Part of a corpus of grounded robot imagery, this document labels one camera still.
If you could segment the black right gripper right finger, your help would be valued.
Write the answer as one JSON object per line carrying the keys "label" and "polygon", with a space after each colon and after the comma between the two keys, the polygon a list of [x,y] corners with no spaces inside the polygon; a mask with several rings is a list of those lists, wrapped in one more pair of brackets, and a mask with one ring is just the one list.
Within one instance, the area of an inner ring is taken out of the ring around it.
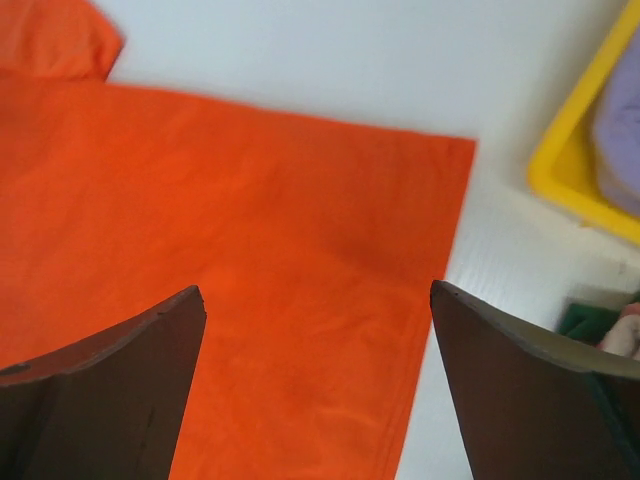
{"label": "black right gripper right finger", "polygon": [[638,478],[638,361],[448,282],[433,282],[430,306],[474,478]]}

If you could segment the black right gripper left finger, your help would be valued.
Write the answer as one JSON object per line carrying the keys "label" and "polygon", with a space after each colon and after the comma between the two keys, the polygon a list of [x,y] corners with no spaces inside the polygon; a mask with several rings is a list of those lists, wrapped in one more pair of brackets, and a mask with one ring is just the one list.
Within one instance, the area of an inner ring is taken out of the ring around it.
{"label": "black right gripper left finger", "polygon": [[2,478],[168,478],[205,325],[190,286],[2,369]]}

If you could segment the orange t shirt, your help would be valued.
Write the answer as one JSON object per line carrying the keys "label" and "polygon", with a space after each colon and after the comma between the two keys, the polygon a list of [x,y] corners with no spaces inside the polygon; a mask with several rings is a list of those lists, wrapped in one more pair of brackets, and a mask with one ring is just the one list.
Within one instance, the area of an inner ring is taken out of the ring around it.
{"label": "orange t shirt", "polygon": [[111,84],[87,1],[1,5],[1,360],[189,285],[175,479],[391,479],[475,144]]}

